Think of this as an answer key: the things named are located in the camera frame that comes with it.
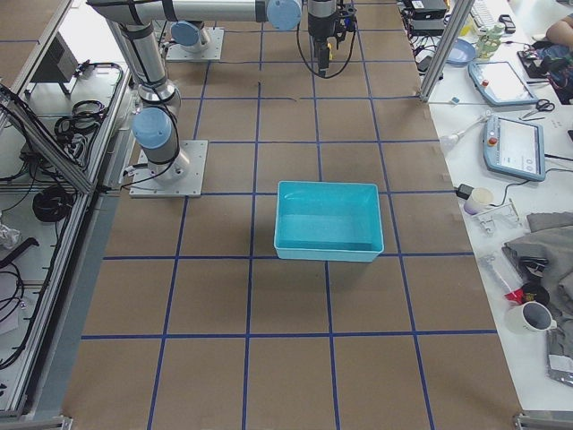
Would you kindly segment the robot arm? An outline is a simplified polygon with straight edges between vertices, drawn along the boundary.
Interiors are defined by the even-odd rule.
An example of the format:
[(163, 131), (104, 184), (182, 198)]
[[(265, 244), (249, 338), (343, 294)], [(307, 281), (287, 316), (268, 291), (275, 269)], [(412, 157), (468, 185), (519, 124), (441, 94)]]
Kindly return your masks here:
[[(300, 33), (303, 7), (307, 7), (307, 30), (312, 42), (312, 58), (318, 68), (306, 68), (311, 74), (327, 80), (340, 74), (327, 74), (331, 60), (331, 39), (337, 44), (344, 41), (348, 32), (357, 29), (355, 8), (342, 1), (257, 1), (255, 12), (262, 15), (278, 30), (295, 30)], [(210, 43), (202, 21), (172, 20), (171, 35), (175, 43), (190, 52), (200, 52)]]
[(147, 158), (151, 179), (160, 183), (175, 180), (183, 170), (175, 165), (180, 156), (176, 113), (180, 95), (167, 78), (158, 51), (153, 25), (138, 12), (147, 1), (89, 1), (97, 13), (106, 18), (117, 38), (123, 39), (120, 50), (138, 82), (141, 112), (132, 122), (133, 135)]

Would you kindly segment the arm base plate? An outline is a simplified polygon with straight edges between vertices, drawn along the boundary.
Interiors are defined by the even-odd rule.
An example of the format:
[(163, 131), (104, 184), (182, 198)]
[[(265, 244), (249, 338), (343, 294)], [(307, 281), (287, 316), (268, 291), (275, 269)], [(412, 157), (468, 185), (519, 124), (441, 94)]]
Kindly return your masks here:
[(150, 164), (137, 169), (130, 186), (132, 198), (200, 197), (208, 153), (206, 140), (182, 140), (172, 165)]
[(221, 27), (203, 28), (198, 32), (194, 45), (182, 45), (174, 39), (175, 43), (167, 49), (166, 60), (172, 63), (217, 62), (222, 55), (224, 33)]

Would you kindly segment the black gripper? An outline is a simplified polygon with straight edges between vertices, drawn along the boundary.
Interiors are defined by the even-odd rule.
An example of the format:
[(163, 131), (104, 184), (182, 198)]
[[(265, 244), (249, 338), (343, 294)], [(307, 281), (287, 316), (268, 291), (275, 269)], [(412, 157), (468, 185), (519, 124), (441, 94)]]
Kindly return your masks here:
[[(339, 45), (346, 39), (347, 33), (355, 34), (357, 19), (355, 17), (356, 9), (353, 5), (337, 2), (336, 7), (334, 38)], [(316, 41), (316, 58), (318, 74), (325, 75), (328, 71), (328, 42), (326, 40)]]

